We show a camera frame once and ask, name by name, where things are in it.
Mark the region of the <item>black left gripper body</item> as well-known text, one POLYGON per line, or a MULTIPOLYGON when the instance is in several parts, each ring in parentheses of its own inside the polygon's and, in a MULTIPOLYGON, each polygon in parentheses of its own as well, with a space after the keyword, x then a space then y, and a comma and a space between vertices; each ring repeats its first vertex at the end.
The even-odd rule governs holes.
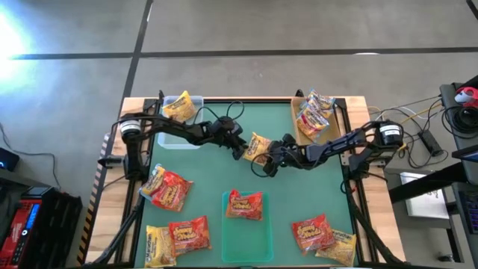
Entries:
POLYGON ((218 146, 228 148, 246 146, 246 141, 240 137, 242 127, 231 117, 220 117, 208 127, 208 130, 212 135, 211 142, 218 146))

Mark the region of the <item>yellow Maruchan noodle pack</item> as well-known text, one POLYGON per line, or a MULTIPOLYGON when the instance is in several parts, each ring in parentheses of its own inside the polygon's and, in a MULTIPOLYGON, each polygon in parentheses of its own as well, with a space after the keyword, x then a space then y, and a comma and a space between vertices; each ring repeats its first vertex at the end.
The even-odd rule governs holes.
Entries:
POLYGON ((176 266, 173 241, 167 227, 146 227, 145 266, 147 268, 176 266))
POLYGON ((342 265, 352 267, 356 257, 356 235, 348 234, 337 229, 332 230, 335 243, 330 247, 317 250, 316 257, 333 259, 342 265))
POLYGON ((243 158, 264 166, 267 162, 267 153, 270 143, 271 140, 269 138, 262 137, 253 132, 249 146, 243 154, 243 158))
POLYGON ((184 123, 196 115, 196 106, 190 94, 185 90, 175 101, 163 107, 163 115, 184 123))

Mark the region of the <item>red Savory Noodle pack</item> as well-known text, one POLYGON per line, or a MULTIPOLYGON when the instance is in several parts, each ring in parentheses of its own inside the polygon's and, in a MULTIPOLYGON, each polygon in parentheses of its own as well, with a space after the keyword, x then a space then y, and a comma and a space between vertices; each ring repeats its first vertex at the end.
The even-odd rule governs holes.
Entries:
POLYGON ((226 216, 261 221, 263 219, 263 193, 243 195, 237 190, 229 194, 226 216))
POLYGON ((303 255, 322 250, 335 243, 332 228, 325 214, 291 224, 294 239, 303 255))
POLYGON ((152 195, 151 203, 165 210, 180 212, 192 185, 192 181, 166 171, 163 173, 161 184, 152 195))
POLYGON ((195 250, 211 249, 211 238, 206 215, 182 221, 168 223, 173 241, 175 256, 181 256, 195 250))

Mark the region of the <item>green table mat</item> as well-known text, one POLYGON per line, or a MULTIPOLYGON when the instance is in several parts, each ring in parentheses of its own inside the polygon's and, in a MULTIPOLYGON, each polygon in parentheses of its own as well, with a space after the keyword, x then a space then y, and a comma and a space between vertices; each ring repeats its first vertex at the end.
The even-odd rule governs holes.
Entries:
POLYGON ((260 166, 243 158, 234 160, 231 150, 224 147, 206 144, 198 149, 165 149, 155 144, 152 164, 161 164, 192 181, 193 186, 180 212, 145 204, 134 261, 137 268, 143 268, 145 262, 146 226, 166 226, 201 216, 208 218, 212 248, 179 256, 178 267, 227 267, 222 259, 222 195, 232 189, 262 191, 269 196, 273 259, 266 263, 268 267, 337 264, 313 253, 303 254, 292 233, 294 222, 325 214, 332 228, 347 233, 353 230, 347 198, 340 189, 343 174, 337 156, 313 170, 286 167, 273 178, 264 178, 260 166))

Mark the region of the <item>clear plastic bin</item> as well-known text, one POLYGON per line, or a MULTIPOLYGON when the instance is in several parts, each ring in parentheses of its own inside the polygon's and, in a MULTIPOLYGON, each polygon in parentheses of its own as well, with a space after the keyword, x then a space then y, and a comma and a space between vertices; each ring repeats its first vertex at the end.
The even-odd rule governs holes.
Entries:
MULTIPOLYGON (((179 96, 165 96, 164 101, 162 104, 161 114, 166 116, 167 114, 164 112, 163 107, 165 105, 172 104, 176 101, 179 96)), ((204 100, 202 96, 191 96, 191 101, 194 104, 194 108, 198 110, 204 105, 204 100)), ((195 119, 195 115, 193 115, 189 120, 186 121, 187 124, 192 124, 195 119)), ((196 123, 200 123, 203 121, 203 111, 198 113, 197 118, 195 119, 196 123)), ((165 149, 199 149, 200 146, 194 146, 188 143, 184 138, 177 137, 171 134, 166 133, 159 133, 157 135, 157 141, 160 146, 165 149)))

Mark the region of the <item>green plastic bin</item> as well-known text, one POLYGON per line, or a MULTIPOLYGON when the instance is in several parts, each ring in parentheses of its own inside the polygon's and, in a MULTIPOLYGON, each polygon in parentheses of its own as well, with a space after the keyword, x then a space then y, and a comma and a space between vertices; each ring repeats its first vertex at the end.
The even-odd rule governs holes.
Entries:
POLYGON ((244 265, 271 262, 274 252, 268 193, 263 193, 263 220, 227 217, 229 194, 228 191, 222 194, 221 256, 223 262, 244 265))

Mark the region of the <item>black power strip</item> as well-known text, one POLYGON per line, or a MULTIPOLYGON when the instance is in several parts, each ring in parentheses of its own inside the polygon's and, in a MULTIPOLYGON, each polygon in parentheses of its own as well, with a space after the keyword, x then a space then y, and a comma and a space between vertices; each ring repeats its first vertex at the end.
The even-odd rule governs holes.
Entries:
POLYGON ((432 157, 437 157, 444 153, 444 150, 441 148, 430 130, 418 132, 418 137, 432 157))

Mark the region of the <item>black cart leg bar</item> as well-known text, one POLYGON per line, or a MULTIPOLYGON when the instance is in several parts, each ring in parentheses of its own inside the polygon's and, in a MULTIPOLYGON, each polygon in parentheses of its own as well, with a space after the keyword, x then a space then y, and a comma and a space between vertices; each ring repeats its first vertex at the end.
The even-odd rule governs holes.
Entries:
POLYGON ((451 186, 454 191, 478 191, 478 163, 461 161, 389 191, 392 203, 451 186))

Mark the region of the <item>white board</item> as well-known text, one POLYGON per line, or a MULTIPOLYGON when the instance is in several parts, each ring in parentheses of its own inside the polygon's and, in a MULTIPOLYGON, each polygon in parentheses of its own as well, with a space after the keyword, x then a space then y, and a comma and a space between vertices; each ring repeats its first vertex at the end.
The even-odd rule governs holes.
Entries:
POLYGON ((442 189, 403 200, 397 205, 397 219, 409 228, 449 229, 450 216, 442 189))

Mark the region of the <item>yellow-black hazard strip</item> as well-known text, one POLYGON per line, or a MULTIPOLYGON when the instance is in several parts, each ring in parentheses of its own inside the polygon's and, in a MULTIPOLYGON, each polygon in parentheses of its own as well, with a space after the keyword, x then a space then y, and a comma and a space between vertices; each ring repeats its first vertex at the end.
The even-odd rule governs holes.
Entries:
POLYGON ((93 234, 96 213, 98 211, 99 201, 101 199, 99 185, 104 182, 103 170, 104 168, 98 164, 94 175, 93 188, 90 193, 89 204, 87 207, 87 213, 85 216, 80 244, 76 256, 75 264, 77 266, 83 265, 86 262, 88 247, 93 234))

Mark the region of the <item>dark keypad panel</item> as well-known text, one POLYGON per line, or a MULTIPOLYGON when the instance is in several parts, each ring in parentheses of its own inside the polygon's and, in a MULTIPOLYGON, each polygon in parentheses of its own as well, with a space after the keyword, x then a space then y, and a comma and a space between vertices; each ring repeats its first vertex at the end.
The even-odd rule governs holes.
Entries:
POLYGON ((478 235, 478 191, 459 191, 459 199, 469 233, 478 235))

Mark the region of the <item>red and white object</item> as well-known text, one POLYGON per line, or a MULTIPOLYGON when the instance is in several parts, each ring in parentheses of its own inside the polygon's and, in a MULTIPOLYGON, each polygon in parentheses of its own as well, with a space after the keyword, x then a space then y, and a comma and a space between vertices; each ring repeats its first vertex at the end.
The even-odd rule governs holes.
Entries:
POLYGON ((460 87, 456 91, 454 100, 466 108, 478 108, 478 89, 474 87, 460 87))

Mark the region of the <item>small black device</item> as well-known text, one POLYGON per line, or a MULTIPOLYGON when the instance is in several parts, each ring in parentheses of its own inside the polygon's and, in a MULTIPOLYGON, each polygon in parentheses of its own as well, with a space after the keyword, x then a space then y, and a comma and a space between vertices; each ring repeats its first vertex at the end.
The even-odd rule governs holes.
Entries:
POLYGON ((19 163, 20 157, 0 147, 0 169, 13 172, 19 163))

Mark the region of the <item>red equipment case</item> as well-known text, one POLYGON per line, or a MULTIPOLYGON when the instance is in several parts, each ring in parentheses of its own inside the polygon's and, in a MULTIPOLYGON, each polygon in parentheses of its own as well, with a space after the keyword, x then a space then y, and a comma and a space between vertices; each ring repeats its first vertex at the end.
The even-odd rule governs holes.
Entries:
POLYGON ((21 199, 0 249, 0 269, 20 269, 25 264, 31 233, 40 207, 39 199, 21 199))

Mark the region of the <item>black aluminium frame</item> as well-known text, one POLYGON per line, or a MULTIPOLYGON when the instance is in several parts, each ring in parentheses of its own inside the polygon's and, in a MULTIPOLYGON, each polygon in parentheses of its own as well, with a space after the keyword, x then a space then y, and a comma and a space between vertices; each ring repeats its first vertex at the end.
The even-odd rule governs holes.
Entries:
MULTIPOLYGON (((338 105, 339 112, 336 117, 337 123, 340 129, 341 135, 343 135, 346 129, 360 127, 366 123, 370 117, 368 113, 367 104, 364 96, 339 96, 338 105)), ((287 107, 291 105, 292 96, 244 96, 244 97, 204 97, 206 105, 213 103, 229 103, 232 101, 242 101, 247 104, 285 104, 287 107)), ((125 114, 137 113, 145 111, 147 114, 156 114, 160 111, 160 105, 156 105, 159 101, 159 97, 127 97, 122 101, 122 106, 119 112, 119 117, 125 114)), ((120 138, 120 133, 116 134, 117 127, 114 127, 115 132, 105 135, 105 140, 102 144, 102 150, 100 157, 106 157, 106 155, 124 155, 125 145, 120 138)), ((101 254, 106 251, 110 240, 114 239, 114 236, 118 233, 119 228, 130 214, 137 199, 136 191, 140 187, 140 183, 134 183, 133 185, 126 182, 118 183, 113 190, 109 191, 103 189, 104 185, 116 180, 117 177, 122 176, 123 168, 104 168, 103 176, 104 182, 99 185, 99 191, 101 199, 99 201, 98 211, 93 227, 93 234, 90 239, 86 262, 83 265, 94 263, 101 254), (120 198, 125 205, 122 207, 122 213, 120 213, 120 198)), ((361 213, 364 217, 368 218, 367 221, 370 227, 373 227, 380 237, 384 246, 386 246, 390 253, 402 262, 405 262, 405 254, 403 251, 403 244, 400 239, 397 221, 393 213, 391 199, 388 194, 388 188, 386 182, 377 176, 384 176, 382 168, 370 166, 370 175, 367 178, 363 178, 361 182, 351 182, 350 186, 357 187, 356 192, 353 194, 355 203, 361 208, 361 213)), ((378 262, 385 264, 386 260, 379 252, 379 249, 374 245, 372 239, 368 239, 368 236, 363 226, 356 220, 355 223, 358 227, 359 246, 363 254, 363 260, 365 263, 378 262)), ((112 265, 128 265, 133 267, 133 261, 136 257, 136 248, 133 248, 134 244, 138 242, 140 220, 132 223, 134 226, 129 226, 125 235, 118 243, 118 247, 114 251, 110 251, 111 258, 106 261, 106 264, 112 265)))

